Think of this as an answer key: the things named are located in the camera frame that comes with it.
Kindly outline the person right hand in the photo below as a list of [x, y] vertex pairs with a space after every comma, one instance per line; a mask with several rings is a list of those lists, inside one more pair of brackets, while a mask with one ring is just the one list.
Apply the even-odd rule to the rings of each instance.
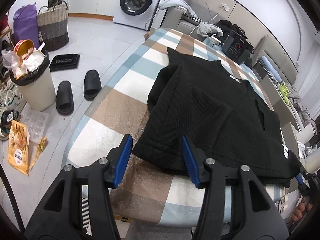
[[291, 216], [291, 222], [298, 222], [303, 218], [305, 212], [309, 212], [312, 209], [312, 204], [306, 202], [307, 198], [303, 197], [298, 206], [296, 206], [293, 215]]

